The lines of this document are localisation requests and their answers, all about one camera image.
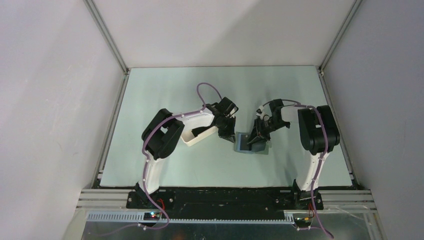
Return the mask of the white plastic bin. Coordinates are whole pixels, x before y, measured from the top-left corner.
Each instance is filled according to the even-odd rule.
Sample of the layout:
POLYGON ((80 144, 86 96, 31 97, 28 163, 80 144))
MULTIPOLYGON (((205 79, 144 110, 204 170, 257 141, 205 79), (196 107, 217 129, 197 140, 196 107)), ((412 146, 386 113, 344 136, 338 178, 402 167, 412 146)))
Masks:
POLYGON ((180 139, 188 146, 191 147, 198 142, 204 140, 205 138, 209 137, 210 135, 215 134, 218 131, 218 128, 215 126, 211 126, 207 128, 205 131, 199 133, 197 136, 193 134, 193 132, 185 131, 181 134, 180 139))

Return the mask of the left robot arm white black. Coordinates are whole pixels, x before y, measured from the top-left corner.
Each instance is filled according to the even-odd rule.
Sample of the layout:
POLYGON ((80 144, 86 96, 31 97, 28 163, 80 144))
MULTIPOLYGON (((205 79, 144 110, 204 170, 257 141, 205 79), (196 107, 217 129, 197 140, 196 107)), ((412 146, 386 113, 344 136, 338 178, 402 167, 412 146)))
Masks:
POLYGON ((217 134, 219 138, 235 142, 236 112, 239 108, 229 98, 204 104, 192 112, 173 114, 166 108, 157 112, 141 135, 142 154, 145 156, 141 180, 143 190, 138 201, 145 208, 153 208, 158 202, 155 192, 160 187, 160 175, 167 159, 179 141, 188 147, 217 134))

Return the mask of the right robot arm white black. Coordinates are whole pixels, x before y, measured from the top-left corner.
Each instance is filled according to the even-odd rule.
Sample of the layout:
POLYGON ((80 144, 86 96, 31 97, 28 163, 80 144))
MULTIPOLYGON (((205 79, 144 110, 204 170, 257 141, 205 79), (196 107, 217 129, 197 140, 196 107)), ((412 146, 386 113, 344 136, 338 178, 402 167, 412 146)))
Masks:
POLYGON ((256 110, 251 133, 241 138, 239 149, 259 153, 266 149, 271 133, 281 128, 290 128, 292 123, 299 127, 300 143, 308 154, 306 169, 293 181, 290 191, 291 204, 297 209, 317 200, 319 179, 323 166, 341 136, 332 110, 328 105, 314 107, 291 100, 273 99, 256 110))

